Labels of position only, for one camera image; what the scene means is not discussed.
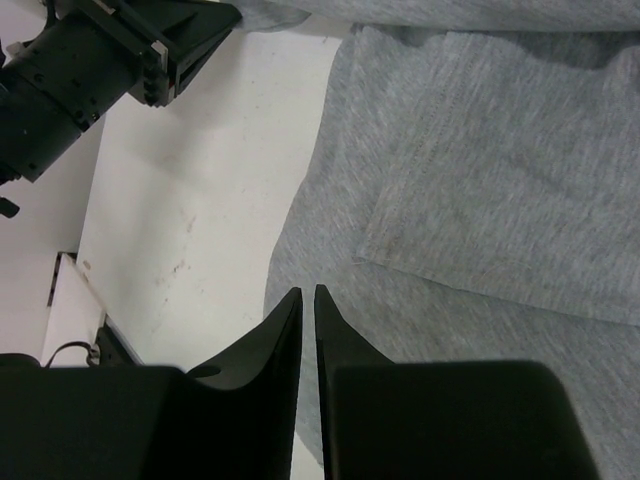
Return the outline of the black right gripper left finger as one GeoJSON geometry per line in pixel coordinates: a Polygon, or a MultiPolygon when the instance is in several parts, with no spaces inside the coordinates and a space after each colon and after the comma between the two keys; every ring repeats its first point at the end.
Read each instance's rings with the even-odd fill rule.
{"type": "Polygon", "coordinates": [[[302,296],[189,371],[1,358],[5,479],[286,479],[302,296]]]}

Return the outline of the grey tank top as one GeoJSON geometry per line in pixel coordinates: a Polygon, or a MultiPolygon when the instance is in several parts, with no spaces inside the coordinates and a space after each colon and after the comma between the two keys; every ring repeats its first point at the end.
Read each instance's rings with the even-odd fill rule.
{"type": "Polygon", "coordinates": [[[313,293],[396,361],[525,358],[601,475],[639,475],[639,5],[241,1],[242,26],[351,30],[274,248],[304,293],[296,430],[322,455],[313,293]]]}

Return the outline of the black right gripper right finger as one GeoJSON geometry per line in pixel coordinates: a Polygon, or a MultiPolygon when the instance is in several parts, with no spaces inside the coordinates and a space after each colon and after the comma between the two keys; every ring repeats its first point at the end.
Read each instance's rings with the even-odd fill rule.
{"type": "Polygon", "coordinates": [[[329,479],[595,479],[565,388],[533,361],[395,363],[314,298],[329,479]]]}

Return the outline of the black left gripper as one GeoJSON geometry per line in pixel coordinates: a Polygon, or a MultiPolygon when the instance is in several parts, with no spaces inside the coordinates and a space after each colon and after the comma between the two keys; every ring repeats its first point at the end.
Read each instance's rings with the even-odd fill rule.
{"type": "Polygon", "coordinates": [[[1,180],[36,181],[124,95],[180,95],[241,21],[215,1],[48,1],[1,68],[1,180]]]}

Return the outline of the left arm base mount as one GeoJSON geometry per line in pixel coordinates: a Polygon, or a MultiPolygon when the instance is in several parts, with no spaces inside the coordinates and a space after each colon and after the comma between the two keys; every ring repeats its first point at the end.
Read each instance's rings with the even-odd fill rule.
{"type": "Polygon", "coordinates": [[[82,340],[66,342],[46,357],[43,367],[57,368],[55,361],[62,352],[69,349],[81,349],[84,352],[84,357],[80,362],[82,367],[139,366],[143,364],[142,360],[109,318],[98,328],[93,342],[82,340]]]}

